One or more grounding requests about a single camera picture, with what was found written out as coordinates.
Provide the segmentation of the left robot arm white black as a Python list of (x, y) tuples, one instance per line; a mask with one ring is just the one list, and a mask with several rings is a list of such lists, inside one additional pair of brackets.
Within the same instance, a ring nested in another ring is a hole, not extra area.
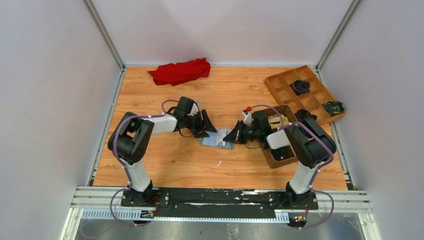
[(138, 115), (126, 112), (108, 140), (107, 147), (122, 165), (128, 179), (127, 193), (147, 203), (154, 199), (153, 182), (149, 178), (144, 156), (151, 136), (181, 132), (188, 129), (191, 136), (208, 138), (216, 133), (209, 116), (198, 103), (182, 96), (176, 105), (158, 115)]

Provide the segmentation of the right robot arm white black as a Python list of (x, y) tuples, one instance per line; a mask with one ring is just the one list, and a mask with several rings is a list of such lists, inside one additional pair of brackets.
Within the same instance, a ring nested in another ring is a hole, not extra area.
[(334, 141), (312, 117), (273, 129), (263, 110), (247, 113), (223, 141), (241, 145), (257, 141), (262, 149), (271, 152), (275, 160), (290, 154), (297, 158), (295, 173), (285, 191), (280, 196), (268, 198), (272, 208), (306, 204), (313, 193), (312, 185), (319, 170), (332, 161), (337, 151)]

